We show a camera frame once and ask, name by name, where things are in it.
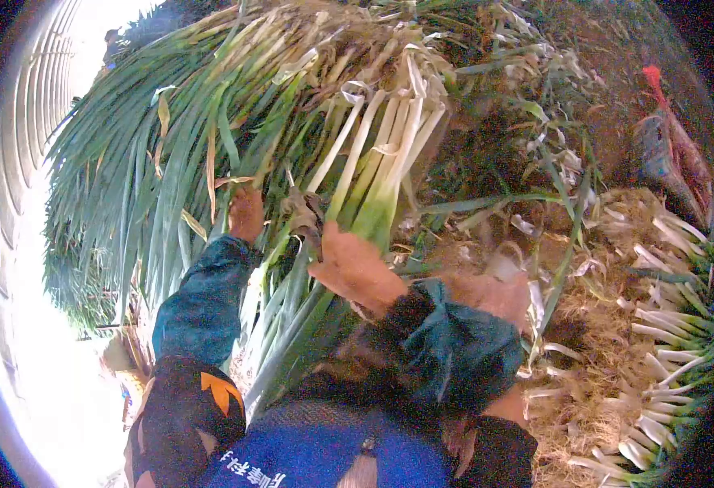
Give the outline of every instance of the person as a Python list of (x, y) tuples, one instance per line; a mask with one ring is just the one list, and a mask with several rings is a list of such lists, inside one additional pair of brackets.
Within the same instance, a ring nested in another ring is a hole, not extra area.
[[(370, 310), (374, 344), (396, 346), (399, 359), (364, 381), (317, 368), (247, 429), (248, 405), (219, 365), (261, 260), (252, 247), (263, 230), (259, 191), (237, 189), (228, 218), (230, 232), (206, 247), (157, 314), (157, 364), (124, 451), (130, 486), (531, 486), (537, 443), (515, 384), (517, 327), (454, 302), (440, 279), (404, 282), (335, 222), (326, 222), (323, 261), (309, 274)], [(517, 308), (504, 306), (524, 315)], [(444, 418), (457, 420), (449, 436)]]
[(113, 55), (116, 54), (120, 48), (118, 40), (118, 29), (111, 29), (105, 34), (107, 49), (105, 55), (102, 57), (102, 63), (105, 65), (106, 70), (112, 70), (116, 67), (116, 63), (113, 62)]

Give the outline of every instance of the white scallion stalk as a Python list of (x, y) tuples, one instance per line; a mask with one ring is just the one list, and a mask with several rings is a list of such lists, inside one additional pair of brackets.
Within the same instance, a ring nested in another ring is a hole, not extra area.
[(675, 415), (679, 410), (679, 405), (672, 405), (670, 403), (665, 403), (664, 401), (656, 401), (647, 404), (647, 410), (662, 414)]
[(666, 212), (664, 215), (661, 216), (661, 218), (670, 224), (673, 224), (677, 227), (686, 230), (696, 239), (699, 239), (702, 244), (707, 244), (709, 242), (709, 239), (704, 237), (703, 233), (701, 233), (699, 229), (696, 229), (695, 227), (691, 226), (688, 222), (685, 222), (684, 220), (678, 218), (673, 213)]
[(680, 236), (677, 232), (670, 229), (664, 222), (661, 222), (661, 220), (653, 219), (652, 222), (655, 225), (655, 227), (657, 227), (658, 229), (661, 230), (661, 232), (663, 232), (664, 236), (668, 239), (668, 241), (673, 246), (675, 246), (676, 248), (679, 248), (686, 255), (691, 256), (691, 257), (693, 257), (694, 255), (699, 255), (699, 256), (705, 255), (704, 251), (701, 248), (699, 248), (694, 243), (692, 243), (689, 240)]
[(377, 151), (376, 148), (384, 146), (389, 141), (400, 102), (401, 99), (399, 97), (392, 97), (387, 103), (387, 108), (384, 110), (384, 117), (379, 126), (379, 133), (376, 135), (374, 146), (368, 154), (365, 167), (362, 169), (362, 172), (360, 172), (357, 183), (355, 183), (354, 188), (352, 188), (352, 194), (349, 196), (349, 201), (346, 204), (345, 212), (349, 215), (350, 219), (353, 218), (357, 212), (357, 207), (381, 164), (384, 155)]
[(647, 249), (645, 249), (645, 247), (643, 245), (637, 244), (633, 247), (633, 250), (635, 251), (636, 254), (638, 254), (640, 257), (646, 259), (648, 263), (650, 263), (654, 267), (660, 269), (661, 271), (667, 272), (667, 273), (674, 273), (674, 271), (672, 271), (671, 268), (666, 266), (666, 263), (664, 263), (660, 259), (656, 258), (655, 255), (652, 254)]
[(634, 308), (636, 308), (631, 302), (627, 301), (623, 297), (617, 299), (617, 305), (619, 305), (619, 307), (621, 307), (623, 310), (627, 310), (628, 312), (632, 312)]
[(355, 120), (357, 120), (357, 115), (359, 115), (360, 110), (362, 110), (362, 106), (364, 104), (365, 97), (360, 97), (357, 99), (357, 103), (355, 103), (355, 105), (352, 107), (352, 112), (349, 113), (349, 118), (346, 119), (346, 123), (344, 124), (343, 128), (341, 129), (341, 132), (338, 134), (338, 137), (335, 140), (335, 144), (333, 144), (333, 147), (330, 148), (330, 152), (327, 153), (326, 158), (324, 159), (324, 161), (322, 161), (322, 164), (319, 166), (319, 168), (316, 169), (313, 179), (311, 180), (311, 183), (309, 183), (308, 188), (306, 188), (306, 191), (315, 193), (316, 190), (319, 188), (319, 185), (322, 184), (324, 176), (327, 174), (328, 171), (330, 171), (330, 167), (333, 165), (333, 161), (335, 161), (336, 156), (338, 156), (338, 152), (341, 151), (341, 147), (344, 145), (344, 142), (346, 142), (346, 137), (348, 137), (349, 133), (352, 131), (352, 126), (354, 125)]
[(684, 373), (687, 373), (688, 371), (695, 368), (696, 366), (699, 366), (700, 364), (706, 362), (708, 359), (709, 359), (709, 356), (697, 357), (693, 361), (684, 365), (682, 368), (674, 371), (674, 373), (671, 376), (669, 376), (668, 378), (661, 381), (658, 385), (665, 386), (665, 385), (670, 384), (672, 381), (676, 380), (678, 377), (682, 376)]
[(690, 405), (694, 402), (694, 399), (689, 396), (681, 395), (656, 395), (652, 397), (653, 401), (665, 402), (667, 404), (678, 403), (681, 405)]
[(669, 373), (674, 373), (680, 366), (675, 362), (668, 362), (665, 359), (658, 359), (658, 362), (668, 371)]
[(652, 420), (655, 420), (657, 423), (661, 424), (666, 424), (666, 425), (671, 425), (674, 423), (674, 417), (672, 415), (660, 413), (660, 412), (654, 412), (652, 410), (642, 410), (642, 415), (644, 415), (647, 418), (650, 418)]
[(573, 377), (573, 372), (566, 371), (565, 369), (556, 368), (555, 366), (547, 366), (547, 375), (549, 376), (560, 376), (560, 377)]
[(696, 359), (699, 358), (698, 355), (692, 355), (689, 352), (686, 351), (664, 351), (661, 349), (656, 353), (656, 356), (659, 359), (665, 359), (666, 361), (674, 361), (674, 362), (681, 362), (681, 363), (687, 363), (691, 361), (695, 361)]
[[(403, 134), (405, 132), (405, 125), (409, 117), (409, 103), (410, 100), (408, 98), (402, 98), (398, 104), (398, 109), (395, 111), (395, 119), (392, 124), (392, 131), (390, 132), (390, 137), (387, 140), (387, 144), (390, 146), (400, 147), (401, 139), (403, 138)], [(386, 182), (397, 153), (398, 152), (396, 151), (392, 155), (381, 155), (381, 160), (378, 162), (376, 170), (376, 176), (374, 177), (376, 184), (370, 185), (370, 189), (366, 195), (366, 203), (376, 198), (380, 187), (383, 186), (382, 182)]]
[(644, 360), (648, 366), (652, 368), (652, 372), (655, 375), (655, 379), (665, 380), (672, 374), (663, 367), (663, 365), (649, 352), (644, 355)]
[(628, 442), (623, 441), (618, 444), (617, 447), (620, 450), (620, 454), (622, 454), (623, 456), (625, 456), (625, 458), (634, 463), (637, 468), (641, 469), (642, 471), (647, 471), (650, 468), (650, 463), (643, 459), (638, 452), (632, 449), (631, 445), (628, 444)]
[(411, 146), (414, 144), (417, 132), (420, 130), (420, 118), (422, 117), (423, 98), (414, 98), (409, 105), (409, 118), (406, 120), (403, 138), (401, 139), (401, 147), (398, 150), (398, 155), (395, 157), (392, 170), (389, 172), (388, 178), (382, 184), (382, 189), (379, 192), (379, 198), (384, 200), (389, 197), (393, 190), (397, 190), (403, 177), (403, 169), (406, 167), (406, 159), (409, 157)]
[(681, 329), (684, 329), (686, 332), (695, 334), (697, 336), (708, 336), (709, 335), (709, 333), (707, 332), (706, 329), (702, 329), (699, 326), (697, 326), (687, 320), (684, 320), (682, 317), (680, 317), (680, 316), (684, 316), (685, 314), (671, 313), (671, 312), (666, 312), (666, 311), (661, 311), (661, 312), (647, 311), (647, 314), (660, 316), (664, 320), (664, 322), (670, 323), (677, 327), (680, 327)]
[(610, 465), (607, 464), (602, 464), (599, 463), (598, 461), (594, 461), (593, 459), (587, 459), (586, 457), (579, 457), (579, 456), (571, 456), (571, 458), (567, 461), (569, 465), (576, 465), (576, 466), (582, 466), (584, 468), (590, 468), (593, 471), (597, 471), (599, 473), (604, 473), (606, 475), (614, 476), (617, 479), (628, 479), (630, 477), (630, 473), (625, 471), (623, 468), (614, 468)]
[(690, 335), (690, 333), (680, 327), (677, 327), (676, 325), (672, 324), (671, 322), (664, 320), (664, 317), (661, 316), (660, 314), (657, 313), (652, 313), (652, 312), (645, 312), (644, 310), (641, 310), (639, 308), (636, 309), (635, 313), (636, 317), (641, 318), (643, 320), (646, 320), (647, 322), (651, 323), (653, 326), (658, 327), (659, 329), (665, 330), (666, 332), (670, 332), (674, 334), (675, 336), (681, 338), (681, 339), (692, 339), (693, 336)]
[(683, 393), (687, 393), (691, 390), (693, 390), (696, 387), (695, 383), (691, 383), (690, 385), (684, 385), (681, 386), (680, 388), (674, 388), (671, 390), (666, 390), (664, 388), (660, 388), (657, 390), (647, 390), (644, 392), (646, 396), (651, 396), (651, 397), (670, 397), (670, 396), (676, 396), (676, 395), (681, 395)]
[(420, 132), (416, 136), (416, 139), (414, 139), (414, 144), (411, 146), (411, 150), (409, 151), (409, 157), (406, 160), (403, 173), (408, 172), (411, 169), (411, 165), (414, 164), (414, 161), (416, 161), (416, 159), (420, 157), (420, 152), (422, 152), (422, 150), (425, 148), (427, 140), (430, 139), (430, 135), (433, 134), (433, 131), (436, 129), (436, 126), (438, 125), (441, 120), (441, 117), (444, 116), (444, 113), (446, 113), (446, 111), (446, 107), (441, 104), (441, 107), (431, 113), (430, 116), (427, 118), (427, 121), (424, 122), (422, 128), (420, 129)]
[(327, 214), (325, 215), (326, 220), (333, 220), (341, 211), (341, 208), (346, 199), (346, 193), (352, 184), (352, 177), (354, 176), (355, 169), (357, 168), (357, 161), (362, 152), (362, 147), (365, 145), (365, 141), (368, 138), (368, 133), (370, 132), (371, 125), (373, 124), (373, 118), (376, 116), (376, 112), (379, 110), (384, 98), (387, 93), (384, 90), (379, 90), (373, 95), (373, 100), (368, 104), (368, 109), (365, 111), (365, 115), (362, 117), (362, 122), (360, 123), (359, 130), (357, 131), (357, 136), (352, 143), (352, 151), (349, 152), (349, 157), (346, 160), (346, 165), (338, 181), (338, 186), (335, 189), (335, 193), (331, 199), (330, 207), (327, 209)]
[(582, 362), (585, 359), (580, 353), (576, 352), (575, 350), (569, 349), (568, 347), (566, 347), (562, 344), (557, 344), (554, 342), (545, 344), (542, 347), (542, 350), (543, 351), (557, 351), (560, 354), (569, 356), (571, 359), (576, 359), (579, 362)]
[(593, 457), (596, 458), (599, 462), (611, 466), (613, 468), (620, 469), (619, 466), (617, 466), (618, 463), (625, 462), (625, 459), (623, 459), (621, 456), (607, 456), (603, 452), (601, 452), (601, 449), (598, 447), (593, 448)]
[(645, 334), (647, 336), (655, 337), (655, 339), (662, 340), (665, 343), (671, 344), (672, 346), (680, 346), (683, 340), (672, 333), (666, 332), (665, 330), (658, 329), (656, 327), (647, 327), (642, 324), (632, 323), (631, 329), (635, 333)]
[(670, 433), (668, 429), (663, 426), (663, 424), (656, 422), (652, 418), (640, 415), (636, 420), (636, 426), (642, 429), (647, 437), (650, 437), (655, 444), (660, 446), (672, 444), (674, 447), (677, 447), (677, 441), (675, 440), (674, 435)]
[(636, 427), (628, 427), (625, 431), (627, 433), (627, 438), (635, 440), (635, 442), (641, 444), (649, 451), (655, 451), (661, 444), (655, 443), (650, 437), (645, 436), (645, 434), (638, 430)]

